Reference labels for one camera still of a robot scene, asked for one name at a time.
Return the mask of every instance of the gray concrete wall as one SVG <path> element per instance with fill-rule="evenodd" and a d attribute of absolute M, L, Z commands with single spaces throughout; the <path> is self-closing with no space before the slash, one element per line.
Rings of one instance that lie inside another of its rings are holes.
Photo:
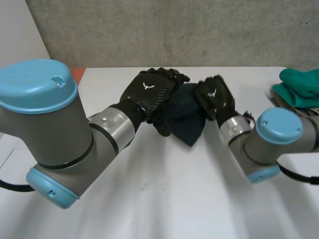
<path fill-rule="evenodd" d="M 319 67 L 319 0 L 26 0 L 71 67 Z"/>

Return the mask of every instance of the black band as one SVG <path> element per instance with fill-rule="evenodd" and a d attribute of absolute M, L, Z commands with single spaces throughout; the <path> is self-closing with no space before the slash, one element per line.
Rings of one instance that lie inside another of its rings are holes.
<path fill-rule="evenodd" d="M 92 141 L 91 141 L 91 144 L 89 146 L 89 148 L 78 158 L 68 162 L 68 163 L 64 163 L 64 164 L 61 164 L 61 165 L 44 165 L 42 163 L 39 163 L 38 164 L 43 167 L 43 168 L 46 168 L 46 169 L 52 169 L 52 170 L 57 170 L 57 169 L 63 169 L 63 168 L 68 168 L 68 167 L 71 167 L 79 162 L 81 162 L 83 159 L 85 159 L 91 152 L 92 148 L 93 148 L 93 143 L 94 140 L 93 140 L 93 135 L 92 135 Z"/>
<path fill-rule="evenodd" d="M 117 156 L 119 154 L 119 147 L 118 147 L 118 144 L 113 139 L 113 137 L 105 129 L 103 129 L 97 124 L 90 123 L 89 126 L 101 132 L 109 140 L 109 142 L 111 143 L 111 145 L 113 146 L 115 150 L 115 156 Z"/>
<path fill-rule="evenodd" d="M 314 147 L 312 148 L 312 150 L 310 152 L 314 152 L 318 147 L 319 147 L 319 128 L 318 125 L 316 124 L 316 122 L 314 122 L 311 118 L 308 118 L 310 123 L 313 125 L 313 127 L 315 128 L 315 133 L 316 133 L 316 140 L 315 140 L 315 144 Z"/>
<path fill-rule="evenodd" d="M 261 166 L 269 166 L 269 165 L 273 164 L 273 163 L 260 163 L 260 162 L 257 162 L 256 160 L 254 160 L 254 159 L 253 159 L 252 157 L 250 157 L 249 154 L 247 153 L 247 151 L 246 151 L 246 149 L 245 149 L 245 144 L 244 144 L 244 146 L 243 146 L 243 151 L 244 151 L 246 157 L 249 158 L 251 161 L 253 161 L 253 162 L 256 163 L 256 164 L 259 164 L 259 165 L 261 165 Z"/>
<path fill-rule="evenodd" d="M 228 146 L 230 146 L 232 144 L 232 142 L 234 142 L 236 139 L 238 139 L 239 137 L 245 135 L 245 134 L 249 134 L 251 131 L 245 131 L 240 133 L 239 135 L 236 135 L 235 137 L 233 137 L 229 142 L 228 142 Z"/>
<path fill-rule="evenodd" d="M 285 174 L 286 176 L 288 176 L 294 180 L 297 180 L 299 182 L 304 182 L 304 183 L 310 183 L 312 185 L 319 185 L 319 177 L 313 177 L 313 176 L 306 177 L 306 176 L 300 175 L 298 173 L 294 173 L 294 172 L 288 170 L 287 168 L 284 168 L 279 163 L 278 163 L 278 165 L 279 165 L 279 168 L 283 174 Z"/>

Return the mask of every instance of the robotic hand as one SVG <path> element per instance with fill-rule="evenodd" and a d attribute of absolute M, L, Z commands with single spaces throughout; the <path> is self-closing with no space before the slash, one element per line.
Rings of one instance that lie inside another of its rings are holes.
<path fill-rule="evenodd" d="M 199 82 L 194 94 L 207 118 L 217 120 L 230 150 L 252 183 L 281 170 L 295 180 L 319 184 L 319 177 L 296 174 L 277 162 L 286 153 L 319 152 L 318 117 L 298 117 L 285 108 L 272 108 L 251 129 L 247 118 L 235 111 L 234 98 L 220 76 Z"/>
<path fill-rule="evenodd" d="M 140 124 L 170 131 L 162 117 L 170 97 L 189 78 L 170 69 L 140 72 L 120 102 L 87 121 L 70 70 L 54 60 L 19 62 L 0 70 L 0 132 L 21 138 L 37 164 L 29 185 L 0 186 L 37 191 L 69 208 L 133 140 Z"/>

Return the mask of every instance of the light blue joint cap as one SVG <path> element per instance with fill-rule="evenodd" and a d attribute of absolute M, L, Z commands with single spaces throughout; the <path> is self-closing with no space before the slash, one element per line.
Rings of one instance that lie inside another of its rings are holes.
<path fill-rule="evenodd" d="M 26 181 L 35 191 L 60 208 L 68 209 L 80 199 L 77 194 L 35 168 L 27 173 Z"/>
<path fill-rule="evenodd" d="M 70 69 L 50 59 L 21 61 L 0 69 L 0 107 L 21 114 L 54 112 L 78 94 Z"/>
<path fill-rule="evenodd" d="M 303 123 L 292 111 L 271 108 L 257 119 L 256 130 L 258 135 L 269 143 L 291 144 L 303 133 Z"/>
<path fill-rule="evenodd" d="M 277 174 L 279 174 L 279 172 L 280 172 L 280 168 L 278 165 L 276 165 L 276 166 L 265 168 L 263 170 L 249 174 L 247 175 L 247 177 L 251 183 L 258 183 L 276 176 Z"/>

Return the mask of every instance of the table surface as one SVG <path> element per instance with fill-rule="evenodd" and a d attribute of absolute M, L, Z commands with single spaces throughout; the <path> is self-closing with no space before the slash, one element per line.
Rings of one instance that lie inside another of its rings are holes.
<path fill-rule="evenodd" d="M 87 116 L 118 102 L 145 68 L 89 68 L 79 86 Z M 224 77 L 236 109 L 258 117 L 282 67 L 177 67 L 192 82 Z M 282 164 L 319 174 L 318 154 L 284 155 Z M 0 139 L 0 179 L 25 183 L 35 160 L 15 137 Z M 317 239 L 319 189 L 279 176 L 250 184 L 214 122 L 189 148 L 142 124 L 82 198 L 62 210 L 38 193 L 0 189 L 1 239 Z"/>

